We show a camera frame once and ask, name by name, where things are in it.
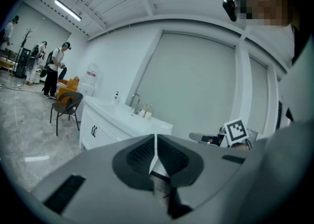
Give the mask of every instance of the black cabinet handle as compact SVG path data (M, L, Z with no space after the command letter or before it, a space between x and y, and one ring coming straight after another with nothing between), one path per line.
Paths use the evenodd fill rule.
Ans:
M96 136L95 136L95 131L96 131L96 130L97 130L97 127L94 129L94 135L93 135L94 137L96 137Z
M92 135L93 135L93 130L94 130L94 128L95 128L95 126L93 126L93 128L92 128L92 133L91 133Z

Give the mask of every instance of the marble floor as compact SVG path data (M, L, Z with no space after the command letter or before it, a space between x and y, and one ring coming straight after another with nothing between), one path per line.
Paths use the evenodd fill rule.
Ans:
M14 87L23 81L0 71L0 84ZM21 87L29 92L0 88L1 165L12 181L28 191L81 152L75 121L61 116L56 136L56 111L49 123L55 100L45 98L42 92L30 92L40 92L43 86L39 83Z

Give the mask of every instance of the chair backrest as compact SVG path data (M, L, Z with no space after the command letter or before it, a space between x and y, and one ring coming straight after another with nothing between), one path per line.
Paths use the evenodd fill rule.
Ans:
M81 93L79 93L79 92L67 92L67 93L62 94L62 95L59 97L58 101L61 101L63 98L65 98L65 97L70 97L70 96L73 97L73 98L72 98L73 100L72 100L72 103L71 103L69 106L66 107L65 112L66 112L66 111L69 111L69 110L72 109L73 107L75 107L75 110L77 110L77 108L78 108L80 102L81 102L82 99L83 99L83 94L81 94Z

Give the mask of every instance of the cabinet door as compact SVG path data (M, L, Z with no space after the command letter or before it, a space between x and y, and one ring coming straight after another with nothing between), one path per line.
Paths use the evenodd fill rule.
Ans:
M115 139L111 134L102 126L97 126L94 131L95 136L95 147L117 143L118 140Z
M95 128L95 119L84 110L79 138L87 150L95 148L95 137L93 136Z

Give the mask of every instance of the white pants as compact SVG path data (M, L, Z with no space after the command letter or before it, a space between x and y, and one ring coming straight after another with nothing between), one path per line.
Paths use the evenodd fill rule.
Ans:
M34 79L35 79L35 74L36 74L36 70L37 70L37 65L34 65L32 70L27 70L26 71L26 81L33 83Z

